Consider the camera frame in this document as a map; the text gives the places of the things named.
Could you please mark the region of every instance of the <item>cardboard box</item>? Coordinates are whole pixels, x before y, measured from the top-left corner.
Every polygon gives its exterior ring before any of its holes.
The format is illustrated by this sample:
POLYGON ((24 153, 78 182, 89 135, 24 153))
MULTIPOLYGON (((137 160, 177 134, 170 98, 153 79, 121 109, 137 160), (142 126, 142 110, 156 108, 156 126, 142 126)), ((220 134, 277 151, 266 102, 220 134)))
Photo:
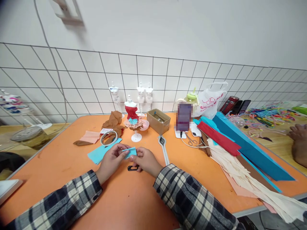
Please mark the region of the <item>cardboard box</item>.
POLYGON ((147 121, 151 128, 159 135, 162 135, 169 129, 170 117, 159 109, 153 109, 147 112, 147 121))

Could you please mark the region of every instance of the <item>scissors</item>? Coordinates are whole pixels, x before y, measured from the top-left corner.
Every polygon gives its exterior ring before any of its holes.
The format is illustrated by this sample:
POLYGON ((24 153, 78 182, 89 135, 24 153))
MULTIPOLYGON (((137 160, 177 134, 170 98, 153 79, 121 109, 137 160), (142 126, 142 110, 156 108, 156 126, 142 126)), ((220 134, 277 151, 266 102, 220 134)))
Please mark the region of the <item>scissors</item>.
POLYGON ((188 142, 188 144, 189 144, 190 146, 193 146, 193 143, 194 143, 194 144, 198 144, 196 140, 192 140, 187 134, 185 134, 185 135, 186 135, 186 137, 190 140, 190 141, 188 142))

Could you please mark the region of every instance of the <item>pink paper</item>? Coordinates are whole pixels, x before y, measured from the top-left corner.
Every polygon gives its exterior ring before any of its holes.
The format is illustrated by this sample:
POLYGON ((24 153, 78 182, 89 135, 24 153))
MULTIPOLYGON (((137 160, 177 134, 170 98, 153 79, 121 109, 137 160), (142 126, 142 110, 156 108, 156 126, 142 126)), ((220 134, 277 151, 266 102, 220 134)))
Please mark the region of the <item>pink paper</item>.
MULTIPOLYGON (((239 186, 235 180, 229 176, 229 174, 227 172, 225 172, 225 170, 223 170, 226 178, 228 179, 229 183, 231 184, 233 190, 235 191, 235 193, 238 195, 238 196, 246 196, 246 197, 251 197, 251 198, 258 198, 255 194, 253 194, 252 192, 248 191, 247 189, 239 186)), ((264 206, 271 212, 271 213, 277 213, 275 211, 275 209, 269 205, 268 203, 262 201, 262 203, 264 204, 264 206)))
POLYGON ((99 132, 85 131, 85 134, 83 137, 80 138, 80 141, 86 141, 95 144, 99 140, 99 138, 99 132))
POLYGON ((235 191, 235 193, 238 195, 238 196, 246 196, 246 197, 251 197, 251 198, 258 198, 257 196, 255 196, 252 192, 248 191, 247 189, 239 186, 233 178, 231 178, 229 176, 229 174, 227 172, 225 172, 223 170, 226 178, 228 179, 229 183, 231 184, 233 190, 235 191))
POLYGON ((263 204, 264 204, 264 206, 271 212, 271 213, 277 213, 276 211, 275 211, 275 209, 272 207, 272 206, 270 206, 267 202, 262 202, 263 204))

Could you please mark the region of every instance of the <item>plaid shirt sleeve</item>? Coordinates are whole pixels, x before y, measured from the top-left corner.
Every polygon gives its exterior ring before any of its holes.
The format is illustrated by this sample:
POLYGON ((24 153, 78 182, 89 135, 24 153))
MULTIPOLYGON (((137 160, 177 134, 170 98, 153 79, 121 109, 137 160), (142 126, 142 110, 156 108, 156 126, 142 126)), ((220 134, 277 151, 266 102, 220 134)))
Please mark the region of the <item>plaid shirt sleeve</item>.
POLYGON ((170 164, 153 186, 185 229, 245 229, 194 177, 170 164))
POLYGON ((102 193, 93 170, 71 180, 9 223, 7 229, 67 229, 102 193))

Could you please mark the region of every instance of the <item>smartphone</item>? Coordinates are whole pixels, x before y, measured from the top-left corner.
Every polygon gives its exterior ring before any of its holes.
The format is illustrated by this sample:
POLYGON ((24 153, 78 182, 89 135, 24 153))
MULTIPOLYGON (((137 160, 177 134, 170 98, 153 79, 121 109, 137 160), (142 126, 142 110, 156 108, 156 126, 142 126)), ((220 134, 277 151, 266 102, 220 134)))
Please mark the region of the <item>smartphone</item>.
POLYGON ((192 116, 192 104, 179 103, 178 113, 176 114, 176 130, 189 131, 192 116))
POLYGON ((245 113, 245 111, 246 111, 247 107, 249 106, 250 102, 251 102, 251 100, 243 101, 241 108, 239 110, 239 114, 245 113))
POLYGON ((239 113, 241 105, 242 105, 242 100, 238 100, 237 103, 234 105, 230 115, 236 115, 239 113))

